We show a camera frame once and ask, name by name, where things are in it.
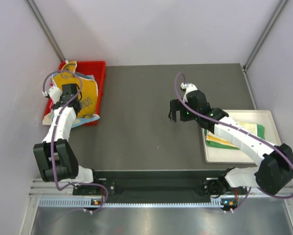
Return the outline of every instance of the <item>table surface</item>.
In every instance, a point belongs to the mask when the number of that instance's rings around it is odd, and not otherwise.
[[[79,164],[95,170],[252,166],[207,163],[199,126],[170,122],[173,81],[180,71],[206,94],[211,107],[254,109],[240,64],[107,67],[98,125],[71,131],[69,143]]]

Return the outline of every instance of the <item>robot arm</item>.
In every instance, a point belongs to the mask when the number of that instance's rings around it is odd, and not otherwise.
[[[94,172],[91,169],[83,168],[78,165],[77,158],[68,143],[73,121],[81,110],[78,98],[75,98],[73,102],[60,113],[63,106],[78,92],[78,85],[66,84],[63,85],[62,90],[63,91],[53,86],[47,93],[43,94],[44,96],[50,97],[54,103],[52,106],[54,117],[47,136],[43,139],[42,143],[34,145],[33,153],[42,179],[45,182],[54,182],[52,164],[50,161],[50,143],[56,126],[53,141],[54,152],[58,155],[58,159],[55,160],[58,180],[68,182],[74,179],[76,182],[91,183],[94,181]]]
[[[195,85],[182,83],[181,90],[185,92],[183,101],[190,108],[212,119],[235,126],[238,130],[198,117],[189,112],[178,99],[171,100],[169,113],[171,122],[176,122],[176,112],[180,111],[181,121],[195,120],[201,128],[207,129],[237,146],[257,165],[256,167],[242,169],[227,169],[218,178],[220,192],[226,193],[232,188],[245,186],[258,187],[268,194],[275,195],[293,178],[293,171],[276,151],[252,138],[252,134],[237,124],[225,111],[219,108],[211,108],[205,94],[199,91]],[[247,134],[239,131],[241,129],[245,130]],[[283,152],[293,164],[293,152],[289,146],[282,144],[275,147]]]

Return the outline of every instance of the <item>metal floor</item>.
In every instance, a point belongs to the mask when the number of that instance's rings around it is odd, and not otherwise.
[[[235,213],[220,209],[103,209],[74,211],[47,230],[67,208],[39,208],[31,235],[293,235],[282,200],[249,198]]]

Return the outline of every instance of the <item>gray wall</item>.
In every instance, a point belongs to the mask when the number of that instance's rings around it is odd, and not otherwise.
[[[47,132],[41,89],[59,60],[24,0],[0,0],[0,235],[16,234]]]
[[[279,0],[36,2],[67,59],[117,66],[243,64]]]
[[[283,142],[293,148],[293,0],[249,70],[260,109],[271,110]]]

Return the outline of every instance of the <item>yellow towel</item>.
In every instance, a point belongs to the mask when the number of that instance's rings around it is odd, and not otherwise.
[[[70,61],[62,67],[62,70],[69,70],[75,72],[77,68],[77,61]],[[82,99],[81,111],[78,113],[77,117],[79,118],[91,118],[95,113],[98,102],[98,85],[95,80],[82,78]],[[80,87],[79,79],[75,76],[72,76],[68,72],[58,73],[53,76],[53,83],[58,88],[62,89],[62,85],[69,83],[76,83]]]
[[[257,128],[257,124],[254,123],[245,123],[245,122],[237,122],[239,125],[241,125],[242,127],[244,127],[245,129],[247,129],[248,131],[250,131],[251,133],[253,133],[254,135],[258,135],[258,128]],[[212,132],[208,131],[207,135],[206,135],[206,140],[207,141],[213,141],[216,143],[220,143],[226,146],[230,146],[230,147],[236,147],[233,144],[231,144],[230,142],[228,142],[227,140],[223,139],[222,137],[219,137],[215,134],[213,134]]]

